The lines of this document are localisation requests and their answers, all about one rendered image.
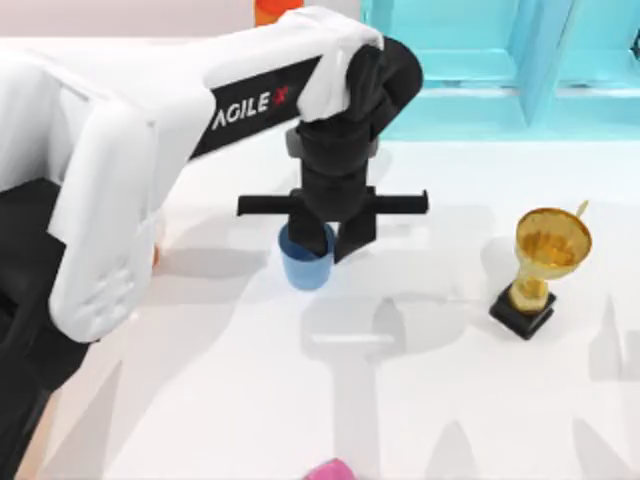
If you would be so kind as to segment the blue cup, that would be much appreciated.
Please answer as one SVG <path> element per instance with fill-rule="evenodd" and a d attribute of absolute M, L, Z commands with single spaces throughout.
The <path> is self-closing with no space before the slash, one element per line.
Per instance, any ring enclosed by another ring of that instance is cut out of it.
<path fill-rule="evenodd" d="M 310 250 L 289 239 L 288 225 L 279 231 L 278 247 L 288 282 L 298 290 L 313 291 L 321 288 L 329 279 L 334 263 L 335 232 L 324 226 L 327 253 L 317 256 Z"/>

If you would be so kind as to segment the gold trophy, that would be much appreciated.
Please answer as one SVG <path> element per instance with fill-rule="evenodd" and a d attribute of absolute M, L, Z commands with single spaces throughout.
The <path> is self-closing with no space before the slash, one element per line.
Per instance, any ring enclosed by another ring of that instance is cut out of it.
<path fill-rule="evenodd" d="M 589 202 L 576 212 L 541 207 L 516 225 L 514 253 L 518 270 L 497 296 L 490 316 L 523 340 L 531 339 L 554 313 L 551 280 L 573 273 L 590 254 L 593 240 L 582 220 Z"/>

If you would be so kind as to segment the light blue rack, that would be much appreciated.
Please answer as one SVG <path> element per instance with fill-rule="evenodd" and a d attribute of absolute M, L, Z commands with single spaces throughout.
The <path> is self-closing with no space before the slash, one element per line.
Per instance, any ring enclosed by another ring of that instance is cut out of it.
<path fill-rule="evenodd" d="M 398 141 L 640 140 L 640 0 L 361 0 L 418 57 Z"/>

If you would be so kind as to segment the orange object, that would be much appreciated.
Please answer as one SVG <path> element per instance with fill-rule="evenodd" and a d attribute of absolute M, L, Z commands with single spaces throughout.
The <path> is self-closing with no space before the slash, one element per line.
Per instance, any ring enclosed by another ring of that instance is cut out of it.
<path fill-rule="evenodd" d="M 304 0 L 254 0 L 256 26 L 276 22 L 284 13 L 304 6 Z"/>

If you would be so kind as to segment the pink object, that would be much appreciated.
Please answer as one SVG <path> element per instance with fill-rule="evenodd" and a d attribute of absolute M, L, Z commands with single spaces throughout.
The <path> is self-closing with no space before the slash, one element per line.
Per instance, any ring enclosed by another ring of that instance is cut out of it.
<path fill-rule="evenodd" d="M 302 480 L 357 480 L 357 478 L 343 460 L 333 458 L 310 469 Z"/>

